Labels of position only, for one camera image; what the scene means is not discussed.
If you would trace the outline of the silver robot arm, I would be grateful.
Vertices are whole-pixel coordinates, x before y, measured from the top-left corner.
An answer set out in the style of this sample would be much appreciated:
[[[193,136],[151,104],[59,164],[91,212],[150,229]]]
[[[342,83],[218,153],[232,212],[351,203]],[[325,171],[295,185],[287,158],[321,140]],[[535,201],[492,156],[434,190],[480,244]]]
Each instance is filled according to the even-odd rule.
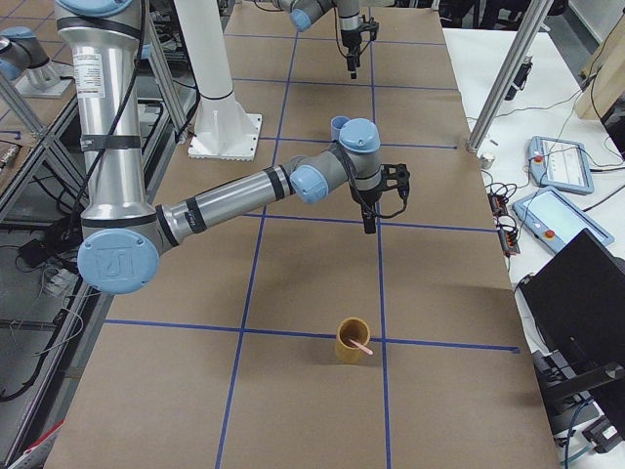
[[[253,1],[253,4],[264,12],[285,13],[300,33],[332,12],[336,46],[352,80],[357,79],[361,55],[377,39],[379,31],[379,23],[361,12],[357,0]]]
[[[81,125],[89,204],[80,214],[83,241],[77,265],[94,288],[110,294],[139,290],[155,276],[160,255],[190,235],[296,194],[316,203],[348,183],[364,230],[405,211],[409,171],[383,164],[376,125],[337,116],[332,144],[315,156],[295,156],[174,206],[152,207],[146,198],[136,82],[149,19],[147,1],[55,1],[57,28],[70,46]],[[195,157],[253,159],[262,115],[236,101],[217,6],[177,4],[201,97]],[[382,215],[375,203],[396,189],[402,207]]]

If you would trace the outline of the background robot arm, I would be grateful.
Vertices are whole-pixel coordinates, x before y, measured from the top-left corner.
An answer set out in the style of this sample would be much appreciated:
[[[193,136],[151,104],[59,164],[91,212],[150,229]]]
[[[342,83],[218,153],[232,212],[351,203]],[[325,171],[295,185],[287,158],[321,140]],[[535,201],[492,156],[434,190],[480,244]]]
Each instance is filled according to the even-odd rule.
[[[74,78],[72,66],[54,63],[25,26],[1,31],[1,73],[26,98],[59,99]]]

